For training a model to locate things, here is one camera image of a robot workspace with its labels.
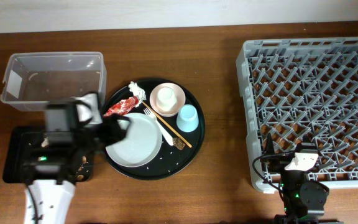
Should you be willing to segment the dark brown food lump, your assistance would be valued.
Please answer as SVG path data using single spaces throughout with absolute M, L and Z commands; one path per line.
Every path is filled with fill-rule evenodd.
M 180 138 L 173 138 L 173 145 L 178 150 L 183 150 L 185 148 L 185 146 L 186 146 L 186 144 Z

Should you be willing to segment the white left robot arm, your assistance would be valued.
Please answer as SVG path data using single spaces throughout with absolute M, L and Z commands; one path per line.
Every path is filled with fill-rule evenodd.
M 121 115 L 103 117 L 99 95 L 91 91 L 69 100 L 50 101 L 45 129 L 21 165 L 25 184 L 25 223 L 64 223 L 75 194 L 83 157 L 122 141 L 131 125 Z

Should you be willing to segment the white tissue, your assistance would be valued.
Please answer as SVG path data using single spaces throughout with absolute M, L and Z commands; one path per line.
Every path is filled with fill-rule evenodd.
M 129 91 L 136 96 L 140 102 L 145 101 L 147 96 L 145 94 L 145 90 L 143 90 L 136 82 L 130 82 L 128 85 Z

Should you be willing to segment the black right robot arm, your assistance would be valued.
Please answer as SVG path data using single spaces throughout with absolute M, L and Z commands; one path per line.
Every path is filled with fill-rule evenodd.
M 273 222 L 318 223 L 318 218 L 324 215 L 329 188 L 306 177 L 317 163 L 317 145 L 305 137 L 294 150 L 276 153 L 272 136 L 268 134 L 265 156 L 263 161 L 268 163 L 268 170 L 280 174 L 280 197 L 285 209 L 283 215 L 275 215 Z

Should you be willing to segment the red snack wrapper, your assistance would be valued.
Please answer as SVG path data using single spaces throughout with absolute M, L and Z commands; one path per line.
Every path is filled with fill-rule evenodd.
M 121 100 L 118 103 L 112 105 L 103 116 L 108 117 L 114 114 L 123 116 L 125 114 L 128 114 L 133 108 L 137 107 L 139 103 L 140 99 L 137 96 L 132 96 L 128 99 Z

